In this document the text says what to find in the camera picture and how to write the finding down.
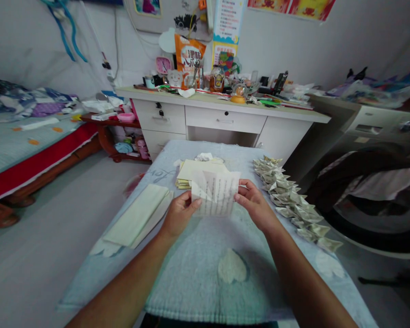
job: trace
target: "pink container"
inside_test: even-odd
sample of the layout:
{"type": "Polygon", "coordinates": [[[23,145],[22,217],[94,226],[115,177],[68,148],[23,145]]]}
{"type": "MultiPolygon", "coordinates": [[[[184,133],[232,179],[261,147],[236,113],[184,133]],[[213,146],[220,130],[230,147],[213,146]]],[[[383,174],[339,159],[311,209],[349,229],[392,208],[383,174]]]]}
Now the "pink container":
{"type": "Polygon", "coordinates": [[[141,158],[142,159],[148,159],[149,158],[149,153],[148,153],[148,149],[146,147],[146,142],[143,139],[140,139],[139,141],[137,141],[137,145],[138,145],[138,150],[140,152],[141,158]]]}
{"type": "Polygon", "coordinates": [[[122,122],[132,123],[135,121],[134,113],[121,113],[117,115],[118,119],[122,122]]]}

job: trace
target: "side table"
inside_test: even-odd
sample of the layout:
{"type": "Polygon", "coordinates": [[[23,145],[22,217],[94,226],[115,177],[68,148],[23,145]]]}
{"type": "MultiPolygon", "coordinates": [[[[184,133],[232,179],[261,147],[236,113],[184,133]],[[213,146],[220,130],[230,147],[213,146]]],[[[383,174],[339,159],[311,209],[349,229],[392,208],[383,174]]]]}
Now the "side table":
{"type": "Polygon", "coordinates": [[[131,159],[143,162],[152,162],[150,159],[143,159],[141,156],[134,157],[127,154],[119,153],[114,147],[114,136],[108,129],[108,126],[121,126],[124,128],[141,128],[140,122],[135,121],[132,123],[120,122],[120,121],[96,121],[91,119],[92,114],[88,113],[81,116],[81,120],[88,123],[97,125],[97,131],[99,135],[99,141],[102,148],[108,153],[109,157],[113,159],[115,163],[120,163],[122,159],[131,159]]]}

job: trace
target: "wooden bed frame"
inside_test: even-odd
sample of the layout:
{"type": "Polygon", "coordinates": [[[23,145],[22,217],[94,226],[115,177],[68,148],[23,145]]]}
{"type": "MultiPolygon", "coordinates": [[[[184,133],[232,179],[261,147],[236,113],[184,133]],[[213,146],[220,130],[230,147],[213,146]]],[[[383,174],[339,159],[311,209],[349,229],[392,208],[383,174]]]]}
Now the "wooden bed frame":
{"type": "Polygon", "coordinates": [[[17,223],[20,218],[14,214],[12,207],[26,207],[35,203],[31,196],[34,192],[52,182],[62,172],[68,170],[88,156],[101,150],[99,138],[94,136],[92,140],[76,150],[71,156],[40,175],[35,181],[18,189],[13,194],[0,200],[0,228],[7,228],[17,223]]]}

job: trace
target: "drawer handle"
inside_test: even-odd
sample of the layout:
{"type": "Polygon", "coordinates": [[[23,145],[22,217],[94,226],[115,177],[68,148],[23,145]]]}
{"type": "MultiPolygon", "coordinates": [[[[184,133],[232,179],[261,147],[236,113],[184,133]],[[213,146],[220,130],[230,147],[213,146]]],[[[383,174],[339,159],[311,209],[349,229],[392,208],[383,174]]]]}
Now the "drawer handle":
{"type": "Polygon", "coordinates": [[[221,120],[221,119],[217,119],[218,122],[220,123],[228,123],[228,124],[233,124],[234,120],[221,120]]]}
{"type": "Polygon", "coordinates": [[[167,117],[161,117],[161,116],[152,116],[152,118],[154,118],[154,119],[162,119],[162,120],[164,120],[164,121],[170,121],[170,118],[167,118],[167,117]]]}

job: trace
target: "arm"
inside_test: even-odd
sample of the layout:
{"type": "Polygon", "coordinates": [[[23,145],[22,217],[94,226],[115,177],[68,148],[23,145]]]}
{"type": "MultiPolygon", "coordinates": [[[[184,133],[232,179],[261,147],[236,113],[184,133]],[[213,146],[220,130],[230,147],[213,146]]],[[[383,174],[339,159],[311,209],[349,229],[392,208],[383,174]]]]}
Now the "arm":
{"type": "Polygon", "coordinates": [[[202,201],[187,191],[173,199],[154,239],[67,325],[131,327],[137,320],[170,247],[184,231],[202,201]]]}
{"type": "Polygon", "coordinates": [[[285,293],[300,327],[357,327],[282,226],[260,190],[241,179],[235,200],[264,233],[285,293]]]}

